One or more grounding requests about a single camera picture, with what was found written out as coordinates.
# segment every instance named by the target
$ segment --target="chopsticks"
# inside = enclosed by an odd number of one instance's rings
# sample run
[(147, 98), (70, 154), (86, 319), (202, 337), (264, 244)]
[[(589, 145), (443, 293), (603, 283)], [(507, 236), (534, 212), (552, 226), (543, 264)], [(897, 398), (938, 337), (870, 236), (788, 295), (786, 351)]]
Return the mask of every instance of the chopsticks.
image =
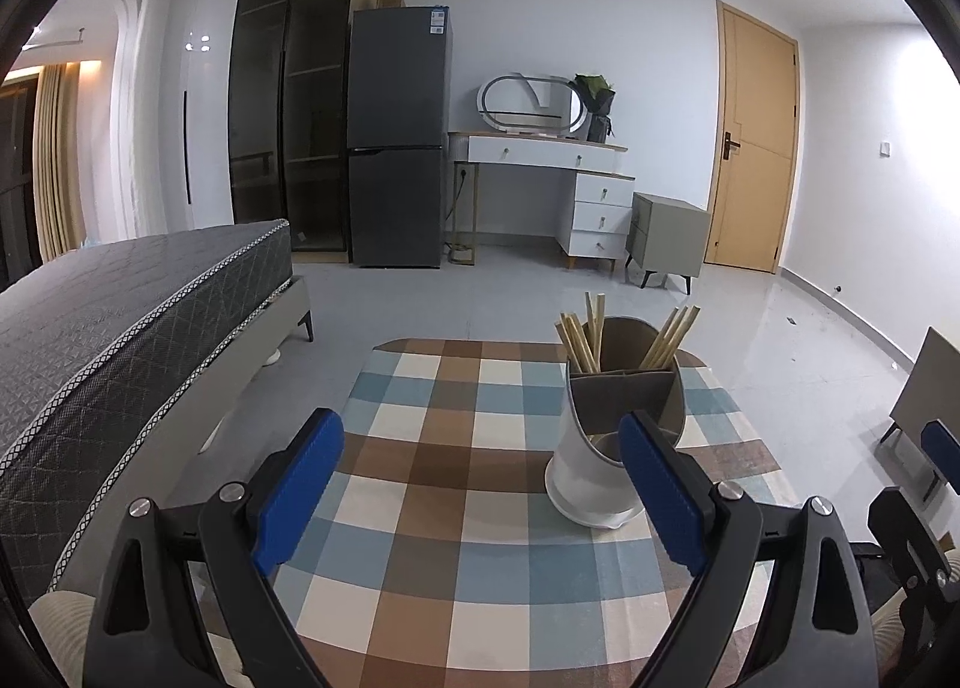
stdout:
[(587, 333), (584, 333), (584, 326), (576, 314), (560, 314), (560, 322), (554, 327), (560, 341), (563, 341), (563, 349), (573, 371), (578, 374), (599, 374), (607, 297), (602, 292), (596, 296), (587, 292), (584, 297), (587, 299)]
[(640, 362), (641, 371), (651, 371), (658, 368), (665, 368), (673, 356), (680, 349), (680, 343), (683, 337), (689, 332), (694, 320), (700, 314), (699, 306), (684, 306), (683, 309), (674, 309), (667, 317), (664, 327), (650, 345), (647, 354), (643, 356)]

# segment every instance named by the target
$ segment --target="curtain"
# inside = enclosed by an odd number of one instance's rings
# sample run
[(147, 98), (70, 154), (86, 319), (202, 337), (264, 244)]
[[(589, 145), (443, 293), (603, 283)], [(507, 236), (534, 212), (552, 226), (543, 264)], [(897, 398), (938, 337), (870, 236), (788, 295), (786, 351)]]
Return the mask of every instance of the curtain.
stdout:
[(44, 66), (34, 114), (34, 208), (45, 263), (86, 238), (77, 164), (80, 63)]

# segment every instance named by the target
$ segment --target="gray nightstand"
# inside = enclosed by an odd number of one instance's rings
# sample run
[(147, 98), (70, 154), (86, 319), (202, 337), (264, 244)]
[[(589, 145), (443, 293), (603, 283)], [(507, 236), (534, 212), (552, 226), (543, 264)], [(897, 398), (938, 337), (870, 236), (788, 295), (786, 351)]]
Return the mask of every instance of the gray nightstand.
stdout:
[(699, 206), (675, 198), (634, 193), (634, 211), (627, 237), (627, 268), (630, 261), (644, 269), (643, 284), (654, 273), (678, 274), (686, 280), (700, 276), (707, 252), (710, 215)]

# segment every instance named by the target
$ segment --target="blue gripper pad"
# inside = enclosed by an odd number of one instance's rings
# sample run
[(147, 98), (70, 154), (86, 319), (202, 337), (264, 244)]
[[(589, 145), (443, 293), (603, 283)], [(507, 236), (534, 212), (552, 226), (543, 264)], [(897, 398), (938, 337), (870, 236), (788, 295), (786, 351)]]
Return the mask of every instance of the blue gripper pad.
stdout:
[(344, 452), (344, 424), (339, 414), (317, 410), (310, 421), (304, 426), (312, 431), (309, 438), (288, 461), (257, 520), (253, 562), (263, 576), (270, 576), (278, 565), (293, 557)]
[(933, 461), (954, 492), (960, 493), (960, 442), (939, 420), (926, 424), (920, 432), (920, 448)]
[[(683, 564), (691, 575), (697, 576), (707, 565), (704, 514), (648, 429), (658, 428), (652, 421), (649, 428), (642, 425), (632, 414), (620, 420), (620, 457), (670, 560)], [(667, 450), (673, 453), (675, 462), (680, 461), (675, 450)]]

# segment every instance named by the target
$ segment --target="vanity table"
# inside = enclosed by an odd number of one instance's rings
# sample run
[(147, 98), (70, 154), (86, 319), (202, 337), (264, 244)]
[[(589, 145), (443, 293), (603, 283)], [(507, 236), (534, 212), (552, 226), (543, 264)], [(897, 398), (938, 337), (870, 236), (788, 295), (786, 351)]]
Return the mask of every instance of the vanity table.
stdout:
[(469, 242), (462, 242), (457, 230), (457, 204), (453, 204), (453, 232), (450, 262), (472, 266), (476, 262), (477, 209), (480, 194), (480, 167), (553, 167), (563, 172), (563, 202), (558, 210), (554, 234), (568, 255), (568, 268), (577, 258), (594, 258), (613, 263), (620, 257), (630, 233), (634, 177), (620, 172), (624, 146), (588, 143), (552, 136), (518, 135), (497, 132), (450, 133), (449, 157), (454, 179), (461, 167), (472, 167), (473, 210)]

